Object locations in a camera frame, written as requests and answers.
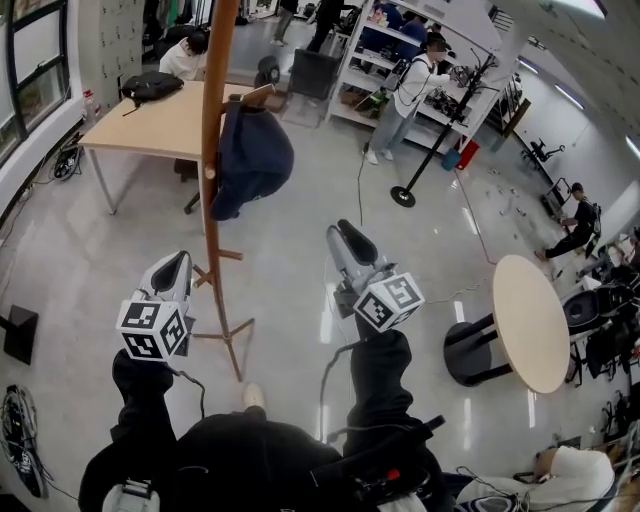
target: red container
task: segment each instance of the red container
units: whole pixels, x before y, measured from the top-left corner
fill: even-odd
[[[470,140],[469,144],[467,144],[467,146],[462,150],[462,153],[460,153],[460,161],[458,162],[458,165],[456,165],[456,169],[462,170],[466,168],[479,148],[480,146],[478,146],[473,140]]]

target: man with backpack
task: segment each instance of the man with backpack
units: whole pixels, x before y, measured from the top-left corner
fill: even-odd
[[[591,204],[584,194],[582,185],[574,183],[571,186],[571,194],[578,201],[578,209],[572,218],[563,219],[560,224],[565,227],[575,226],[575,228],[560,240],[555,247],[547,249],[544,253],[535,251],[535,255],[540,261],[549,261],[552,258],[586,245],[595,231],[596,223],[599,220],[598,214],[596,207]]]

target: ceiling light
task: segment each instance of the ceiling light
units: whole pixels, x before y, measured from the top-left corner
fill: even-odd
[[[571,103],[573,103],[576,107],[578,107],[580,110],[584,110],[584,107],[582,106],[582,104],[578,100],[576,100],[573,96],[571,96],[567,91],[565,91],[562,87],[560,87],[558,84],[556,84],[556,89],[558,89],[562,94],[564,94],[565,97]]]
[[[607,10],[604,8],[599,0],[555,0],[559,4],[568,5],[587,12],[598,18],[604,19],[607,15]]]
[[[531,64],[528,64],[521,59],[518,59],[518,62],[522,64],[525,68],[527,68],[529,71],[533,71],[536,75],[538,74],[538,70],[534,68]]]
[[[627,146],[631,148],[631,151],[633,151],[634,155],[640,158],[640,149],[638,149],[638,146],[636,146],[629,137],[627,137]]]

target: black chair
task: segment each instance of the black chair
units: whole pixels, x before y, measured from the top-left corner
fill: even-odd
[[[282,120],[307,126],[303,123],[285,119],[292,95],[299,94],[305,98],[326,103],[331,94],[339,66],[340,59],[298,48],[293,59],[291,77],[287,89],[287,105],[282,114]],[[320,125],[323,117],[323,114],[318,115],[316,128]]]

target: white jacket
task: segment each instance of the white jacket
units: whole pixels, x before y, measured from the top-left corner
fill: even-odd
[[[393,93],[394,105],[402,117],[411,114],[416,105],[424,101],[436,87],[446,84],[451,78],[449,75],[434,75],[431,70],[436,70],[437,64],[432,64],[425,53],[418,55],[407,71],[404,81]]]

